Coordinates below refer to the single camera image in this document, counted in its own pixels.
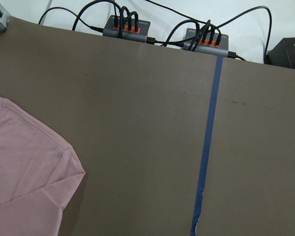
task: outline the orange usb port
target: orange usb port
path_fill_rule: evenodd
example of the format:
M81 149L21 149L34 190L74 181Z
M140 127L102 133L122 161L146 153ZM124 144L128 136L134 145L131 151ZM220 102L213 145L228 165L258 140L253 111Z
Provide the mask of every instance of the orange usb port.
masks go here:
M119 26L118 27L113 27L114 30L119 30ZM131 32L131 33L140 33L140 28L138 28L138 31L135 32L134 30L134 26L131 27L131 30L128 30L128 26L125 26L123 31L126 31L126 32Z
M216 41L212 41L212 44L209 44L209 40L206 39L204 43L201 42L202 40L200 40L199 45L207 45L207 46L211 46L211 47L216 47L216 48L220 48L221 44L219 44L218 46L216 45Z

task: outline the table surface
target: table surface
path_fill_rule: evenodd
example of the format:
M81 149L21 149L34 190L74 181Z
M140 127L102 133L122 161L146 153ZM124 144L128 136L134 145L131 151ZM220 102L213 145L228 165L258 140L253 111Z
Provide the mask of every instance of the table surface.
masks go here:
M59 236L190 236L216 62L10 19L0 96L86 171ZM223 58L203 194L198 235L295 236L295 70Z
M78 13L90 0L0 0L0 2L11 15L38 23L43 12L49 7L62 6ZM130 11L137 11L140 19L150 21L151 26L148 35L155 37L159 41L165 41L174 26L185 20L185 18L173 12L144 0L117 0L116 2L120 6L127 6ZM157 0L156 2L202 21L211 19L211 22L215 25L219 25L249 8L265 5L270 8L273 17L268 50L273 49L284 37L295 37L295 0L229 0L215 5L213 2L208 4L207 1L203 0L186 0L183 3L179 0ZM112 4L102 2L90 7L82 15L82 19L90 25L103 28L108 17L113 12ZM54 10L48 13L43 24L70 30L74 20L75 17L69 12ZM222 27L221 31L229 36L230 51L236 52L248 61L263 63L263 50L266 44L268 24L267 11L258 9ZM182 40L188 27L193 27L193 25L190 23L180 27L173 35L172 40ZM78 24L76 30L100 34L88 29L82 23Z

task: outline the blue painter's tape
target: blue painter's tape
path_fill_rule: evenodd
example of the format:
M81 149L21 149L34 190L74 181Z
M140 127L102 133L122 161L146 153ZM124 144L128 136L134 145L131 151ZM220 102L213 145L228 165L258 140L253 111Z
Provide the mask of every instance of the blue painter's tape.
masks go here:
M209 105L207 121L206 121L205 142L204 142L203 151L202 151L196 203L195 203L195 209L193 212L192 228L191 228L191 234L190 234L191 236L196 235L196 228L197 228L197 224L201 214L203 191L205 189L205 183L206 183L208 156L210 154L213 122L214 122L214 116L215 116L218 87L220 84L220 77L221 77L221 71L222 71L222 63L223 63L223 57L218 56L216 59L211 99L210 99L210 105Z

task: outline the cable connector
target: cable connector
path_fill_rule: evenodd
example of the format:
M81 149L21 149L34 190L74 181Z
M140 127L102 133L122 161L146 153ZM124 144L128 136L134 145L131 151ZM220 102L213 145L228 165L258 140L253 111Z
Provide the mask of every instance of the cable connector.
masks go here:
M100 33L102 33L104 31L104 29L100 28L100 27L90 26L89 28L91 30L94 30L94 31L97 31L97 32L100 32Z
M231 52L229 51L228 52L228 55L227 55L228 58L233 58L233 59L241 59L241 60L245 60L244 58L242 58L241 56L238 56L235 52Z
M210 39L208 41L208 44L209 45L212 45L214 36L215 36L215 28L214 27L211 27Z
M147 37L147 44L155 44L156 38Z
M119 25L119 19L118 19L118 16L115 15L115 17L114 17L114 27L117 28L118 25Z
M135 12L134 14L134 31L138 32L139 15Z
M233 59L235 59L236 56L237 56L237 54L236 54L235 52L228 51L228 55L227 55L228 58L233 58Z
M222 39L222 34L219 33L219 34L218 34L218 37L217 37L217 39L216 39L216 42L215 42L215 45L216 45L216 46L220 45L221 39Z
M132 30L132 19L129 18L128 19L128 31L131 31Z

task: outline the pink shirt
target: pink shirt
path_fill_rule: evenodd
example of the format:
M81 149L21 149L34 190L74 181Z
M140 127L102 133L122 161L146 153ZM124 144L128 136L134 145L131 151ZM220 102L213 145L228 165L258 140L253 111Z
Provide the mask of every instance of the pink shirt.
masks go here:
M60 135L0 97L0 236L56 236L85 172Z

